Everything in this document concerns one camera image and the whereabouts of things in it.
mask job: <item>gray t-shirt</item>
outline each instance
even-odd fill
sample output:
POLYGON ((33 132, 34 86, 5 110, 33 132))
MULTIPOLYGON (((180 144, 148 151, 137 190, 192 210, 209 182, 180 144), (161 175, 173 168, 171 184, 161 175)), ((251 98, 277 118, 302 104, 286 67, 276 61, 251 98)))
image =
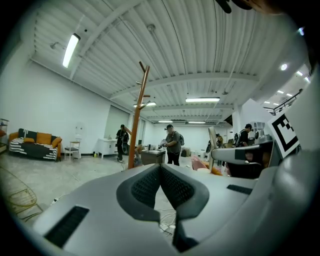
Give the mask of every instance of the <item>gray t-shirt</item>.
POLYGON ((174 131, 172 135, 168 134, 165 138, 166 143, 170 143, 175 141, 176 144, 173 146, 168 146, 166 150, 169 153, 180 153, 181 151, 181 142, 180 142, 180 134, 177 131, 174 131))

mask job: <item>chair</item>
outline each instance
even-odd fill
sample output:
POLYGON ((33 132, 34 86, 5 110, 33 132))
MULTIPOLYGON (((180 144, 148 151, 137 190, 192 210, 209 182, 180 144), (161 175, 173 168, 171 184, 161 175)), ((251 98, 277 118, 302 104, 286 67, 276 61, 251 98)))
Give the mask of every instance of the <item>chair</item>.
POLYGON ((78 152, 80 154, 80 141, 70 141, 70 147, 64 148, 64 159, 66 159, 66 154, 69 153, 69 159, 71 160, 71 153, 78 152))

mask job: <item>wooden coat rack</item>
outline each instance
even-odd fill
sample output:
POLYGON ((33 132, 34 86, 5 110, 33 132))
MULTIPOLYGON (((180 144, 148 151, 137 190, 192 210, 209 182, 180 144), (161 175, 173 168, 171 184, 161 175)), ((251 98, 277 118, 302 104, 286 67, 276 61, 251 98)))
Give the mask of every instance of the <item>wooden coat rack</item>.
POLYGON ((132 125, 132 134, 131 134, 131 143, 130 143, 130 151, 129 151, 129 161, 128 161, 128 169, 134 167, 134 158, 135 158, 135 145, 136 145, 136 138, 137 138, 137 131, 138 131, 138 123, 140 118, 140 111, 147 106, 147 104, 142 104, 142 101, 145 97, 150 97, 149 95, 144 95, 146 83, 148 79, 148 74, 150 70, 150 66, 144 67, 141 61, 139 61, 140 67, 143 71, 142 83, 137 82, 137 84, 141 85, 138 101, 136 103, 136 108, 134 112, 134 119, 132 125))

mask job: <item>white table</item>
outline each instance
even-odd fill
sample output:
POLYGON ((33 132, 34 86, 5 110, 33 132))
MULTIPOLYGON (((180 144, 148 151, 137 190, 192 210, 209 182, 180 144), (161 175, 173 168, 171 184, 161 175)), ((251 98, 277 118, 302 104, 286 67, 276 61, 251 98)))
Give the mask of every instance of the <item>white table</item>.
POLYGON ((117 139, 98 139, 98 154, 101 153, 102 159, 104 158, 104 155, 113 155, 117 152, 117 139))

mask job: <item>black and white striped blanket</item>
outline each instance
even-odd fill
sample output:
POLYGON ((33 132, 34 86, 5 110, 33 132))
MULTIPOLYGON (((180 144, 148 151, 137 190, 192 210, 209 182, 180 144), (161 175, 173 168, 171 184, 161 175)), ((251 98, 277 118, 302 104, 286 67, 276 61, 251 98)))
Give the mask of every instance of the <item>black and white striped blanket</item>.
POLYGON ((39 143, 24 143, 24 138, 15 138, 10 142, 9 151, 17 152, 34 158, 56 160, 58 148, 39 143))

